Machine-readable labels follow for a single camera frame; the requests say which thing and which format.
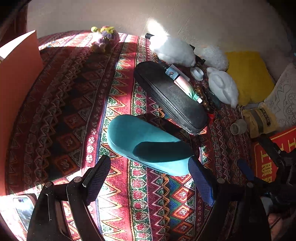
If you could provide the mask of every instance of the smartphone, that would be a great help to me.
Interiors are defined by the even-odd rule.
[[[36,204],[36,200],[37,198],[35,194],[20,195],[13,197],[13,204],[15,206],[15,209],[20,217],[23,226],[27,231]]]

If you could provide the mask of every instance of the white lid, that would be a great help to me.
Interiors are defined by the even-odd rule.
[[[202,81],[203,71],[200,68],[198,68],[198,67],[193,68],[192,67],[192,68],[190,68],[190,73],[194,79],[196,79],[197,81]]]

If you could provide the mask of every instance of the blue mesh pad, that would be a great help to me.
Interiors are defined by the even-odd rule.
[[[194,180],[196,188],[202,196],[203,201],[212,207],[215,201],[213,196],[213,189],[209,182],[203,176],[201,170],[192,157],[188,161],[188,169]]]
[[[103,186],[103,183],[110,171],[111,161],[106,158],[100,165],[95,176],[92,178],[91,182],[87,185],[88,196],[86,199],[86,204],[89,205],[91,202],[95,201],[98,194]]]
[[[239,166],[242,173],[246,175],[249,181],[254,180],[254,173],[245,160],[243,159],[238,160],[237,165]]]

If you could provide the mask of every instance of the black zippered case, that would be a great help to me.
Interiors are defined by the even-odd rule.
[[[197,135],[207,125],[204,107],[187,96],[155,62],[139,63],[134,70],[138,84],[178,125]]]

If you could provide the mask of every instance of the patterned bedspread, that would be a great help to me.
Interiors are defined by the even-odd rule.
[[[222,105],[213,124],[192,136],[168,122],[167,115],[134,81],[134,67],[154,61],[149,40],[120,34],[109,55],[92,53],[92,33],[69,31],[40,39],[44,70],[28,93],[12,133],[7,158],[8,196],[0,212],[20,240],[26,239],[11,196],[35,193],[43,184],[67,183],[93,167],[101,155],[112,166],[90,213],[107,241],[192,240],[210,212],[190,175],[172,177],[114,153],[107,144],[110,121],[138,115],[191,144],[200,161],[231,183],[245,180],[236,160],[250,161],[247,134],[233,136],[230,125],[239,111]],[[65,214],[74,240],[79,239],[70,207]],[[222,239],[236,204],[229,207]]]

